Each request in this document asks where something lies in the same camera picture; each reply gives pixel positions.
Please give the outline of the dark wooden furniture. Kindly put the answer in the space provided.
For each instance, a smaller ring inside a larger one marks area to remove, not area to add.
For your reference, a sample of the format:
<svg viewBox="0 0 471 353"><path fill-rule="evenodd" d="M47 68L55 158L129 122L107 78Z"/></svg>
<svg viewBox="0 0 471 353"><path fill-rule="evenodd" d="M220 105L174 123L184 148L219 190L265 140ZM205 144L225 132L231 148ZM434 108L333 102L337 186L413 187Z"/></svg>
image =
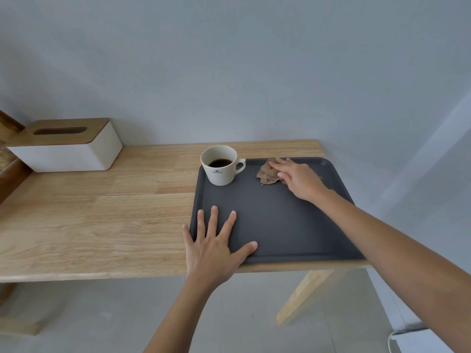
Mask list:
<svg viewBox="0 0 471 353"><path fill-rule="evenodd" d="M32 173L32 169L6 147L25 126L0 110L0 205Z"/></svg>

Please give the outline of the brown dry leaf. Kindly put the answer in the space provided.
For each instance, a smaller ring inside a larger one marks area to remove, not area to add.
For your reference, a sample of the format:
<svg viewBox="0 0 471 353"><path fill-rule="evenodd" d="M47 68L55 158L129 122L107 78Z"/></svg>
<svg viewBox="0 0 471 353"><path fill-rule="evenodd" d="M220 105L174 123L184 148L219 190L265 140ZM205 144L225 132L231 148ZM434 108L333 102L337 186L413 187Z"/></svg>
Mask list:
<svg viewBox="0 0 471 353"><path fill-rule="evenodd" d="M257 172L256 177L259 178L261 185L275 184L276 182L286 184L286 181L279 177L279 171L270 165L271 162L277 164L276 158L269 158Z"/></svg>

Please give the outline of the dark grey plastic tray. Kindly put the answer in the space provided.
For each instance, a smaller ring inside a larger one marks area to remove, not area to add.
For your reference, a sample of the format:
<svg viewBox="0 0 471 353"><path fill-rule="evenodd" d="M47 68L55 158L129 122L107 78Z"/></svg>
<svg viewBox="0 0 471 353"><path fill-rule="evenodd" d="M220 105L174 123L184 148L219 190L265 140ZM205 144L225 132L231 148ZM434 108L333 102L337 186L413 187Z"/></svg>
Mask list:
<svg viewBox="0 0 471 353"><path fill-rule="evenodd" d="M343 231L320 209L297 198L277 181L261 184L256 177L267 159L247 159L244 171L225 186L211 184L200 166L190 222L196 239L197 212L208 225L210 210L219 210L217 233L230 213L237 214L228 239L230 252L255 241L257 250L245 263L364 260Z"/></svg>

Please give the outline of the white tissue box wooden lid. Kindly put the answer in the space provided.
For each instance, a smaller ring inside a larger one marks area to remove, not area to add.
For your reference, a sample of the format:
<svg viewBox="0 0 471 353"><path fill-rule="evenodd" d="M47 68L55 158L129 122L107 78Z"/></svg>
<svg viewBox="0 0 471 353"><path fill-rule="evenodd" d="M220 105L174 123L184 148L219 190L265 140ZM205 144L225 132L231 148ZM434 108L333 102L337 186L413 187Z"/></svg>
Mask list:
<svg viewBox="0 0 471 353"><path fill-rule="evenodd" d="M38 120L5 146L38 173L108 170L123 148L109 118Z"/></svg>

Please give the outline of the light wooden table leg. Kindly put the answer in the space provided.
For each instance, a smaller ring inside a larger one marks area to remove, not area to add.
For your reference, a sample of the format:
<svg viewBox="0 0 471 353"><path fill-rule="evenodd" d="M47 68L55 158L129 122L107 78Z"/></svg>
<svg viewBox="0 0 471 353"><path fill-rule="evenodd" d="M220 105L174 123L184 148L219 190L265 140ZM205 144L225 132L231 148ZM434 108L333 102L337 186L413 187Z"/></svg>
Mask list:
<svg viewBox="0 0 471 353"><path fill-rule="evenodd" d="M350 271L349 268L309 271L278 312L277 325L290 324L311 305L325 298Z"/></svg>

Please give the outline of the person's left hand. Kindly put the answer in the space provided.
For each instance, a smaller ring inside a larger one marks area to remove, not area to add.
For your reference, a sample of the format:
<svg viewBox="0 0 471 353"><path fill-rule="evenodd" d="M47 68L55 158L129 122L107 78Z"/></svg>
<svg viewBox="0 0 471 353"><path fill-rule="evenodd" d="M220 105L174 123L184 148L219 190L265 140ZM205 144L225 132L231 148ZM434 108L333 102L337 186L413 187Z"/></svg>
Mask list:
<svg viewBox="0 0 471 353"><path fill-rule="evenodd" d="M233 265L228 240L236 218L236 212L232 211L216 237L207 238L204 212L198 211L196 240L193 248L185 248L187 276L191 273L209 275L214 279L223 275L233 276L240 265Z"/></svg>

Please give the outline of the person's right forearm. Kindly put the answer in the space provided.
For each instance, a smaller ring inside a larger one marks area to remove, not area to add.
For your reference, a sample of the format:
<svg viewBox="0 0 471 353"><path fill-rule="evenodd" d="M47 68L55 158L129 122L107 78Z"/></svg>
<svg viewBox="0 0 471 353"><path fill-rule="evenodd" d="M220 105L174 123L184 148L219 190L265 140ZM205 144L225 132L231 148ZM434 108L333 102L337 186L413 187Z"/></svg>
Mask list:
<svg viewBox="0 0 471 353"><path fill-rule="evenodd" d="M471 275L329 189L309 201L346 234L385 283L455 353L471 353Z"/></svg>

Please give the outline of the person's left forearm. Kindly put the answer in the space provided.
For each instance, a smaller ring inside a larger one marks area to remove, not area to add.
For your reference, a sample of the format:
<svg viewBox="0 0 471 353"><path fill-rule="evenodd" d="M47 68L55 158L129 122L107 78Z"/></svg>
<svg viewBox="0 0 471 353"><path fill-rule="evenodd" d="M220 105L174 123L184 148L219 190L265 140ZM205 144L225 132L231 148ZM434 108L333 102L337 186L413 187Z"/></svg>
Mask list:
<svg viewBox="0 0 471 353"><path fill-rule="evenodd" d="M215 289L231 275L210 278L191 273L143 353L189 353L203 309Z"/></svg>

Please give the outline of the white ceramic coffee cup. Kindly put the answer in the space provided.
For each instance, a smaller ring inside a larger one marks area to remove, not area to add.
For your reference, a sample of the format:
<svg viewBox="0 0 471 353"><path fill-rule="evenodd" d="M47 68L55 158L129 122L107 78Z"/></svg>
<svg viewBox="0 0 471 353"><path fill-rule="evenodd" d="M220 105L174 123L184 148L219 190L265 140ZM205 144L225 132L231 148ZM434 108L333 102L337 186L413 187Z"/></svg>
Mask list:
<svg viewBox="0 0 471 353"><path fill-rule="evenodd" d="M209 167L209 163L216 159L229 159L233 162L222 168ZM201 154L200 161L209 182L216 186L232 183L236 175L244 171L246 167L246 159L238 158L236 150L227 145L215 145L207 148Z"/></svg>

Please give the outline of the person's right hand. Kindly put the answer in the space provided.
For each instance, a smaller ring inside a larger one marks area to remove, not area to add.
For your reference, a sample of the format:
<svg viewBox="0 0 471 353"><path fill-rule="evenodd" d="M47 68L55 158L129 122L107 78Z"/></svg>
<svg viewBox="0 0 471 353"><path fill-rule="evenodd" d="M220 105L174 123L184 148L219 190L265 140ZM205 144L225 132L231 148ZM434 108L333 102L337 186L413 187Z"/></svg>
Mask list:
<svg viewBox="0 0 471 353"><path fill-rule="evenodd" d="M286 183L289 190L299 199L318 205L330 191L322 183L320 177L307 165L298 164L291 159L277 158L277 164L270 165L278 171L295 173L294 183Z"/></svg>

